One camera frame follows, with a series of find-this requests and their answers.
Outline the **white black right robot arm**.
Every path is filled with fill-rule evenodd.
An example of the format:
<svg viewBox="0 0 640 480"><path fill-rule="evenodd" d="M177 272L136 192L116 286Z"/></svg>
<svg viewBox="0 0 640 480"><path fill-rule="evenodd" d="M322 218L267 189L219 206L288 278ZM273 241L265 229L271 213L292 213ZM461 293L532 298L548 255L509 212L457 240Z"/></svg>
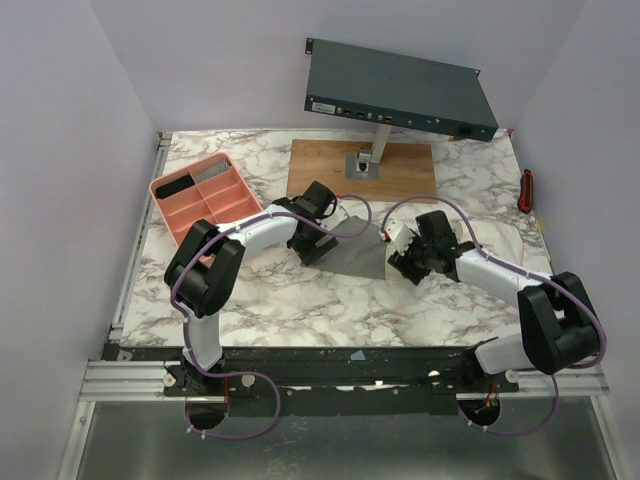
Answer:
<svg viewBox="0 0 640 480"><path fill-rule="evenodd" d="M417 228L391 221L382 228L393 251L387 263L417 285L431 273L479 288L518 311L520 332L490 339L471 349L460 379L480 392L508 370L535 369L553 375L600 353L604 344L597 316L581 280L522 267L460 243L442 211L416 218Z"/></svg>

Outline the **grey cream underwear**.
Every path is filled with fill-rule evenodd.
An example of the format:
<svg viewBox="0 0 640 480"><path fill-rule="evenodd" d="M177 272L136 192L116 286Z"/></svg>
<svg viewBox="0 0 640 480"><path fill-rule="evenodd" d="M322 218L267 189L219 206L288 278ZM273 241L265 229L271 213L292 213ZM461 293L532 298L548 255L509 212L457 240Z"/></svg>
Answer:
<svg viewBox="0 0 640 480"><path fill-rule="evenodd" d="M400 274L387 260L393 253L390 243L379 236L379 226L371 224L354 238L341 238L338 245L320 258L314 266L335 274L374 280L399 280Z"/></svg>

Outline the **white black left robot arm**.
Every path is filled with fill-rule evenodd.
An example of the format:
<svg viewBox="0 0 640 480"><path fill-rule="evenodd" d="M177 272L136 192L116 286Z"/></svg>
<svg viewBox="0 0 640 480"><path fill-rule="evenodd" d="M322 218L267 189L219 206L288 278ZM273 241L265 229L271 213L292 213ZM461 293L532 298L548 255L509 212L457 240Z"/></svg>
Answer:
<svg viewBox="0 0 640 480"><path fill-rule="evenodd" d="M183 315L182 369L201 395L222 380L219 312L229 300L244 260L284 242L309 266L338 245L321 222L334 215L337 196L315 181L300 196L275 200L267 209L231 223L196 221L170 261L164 282Z"/></svg>

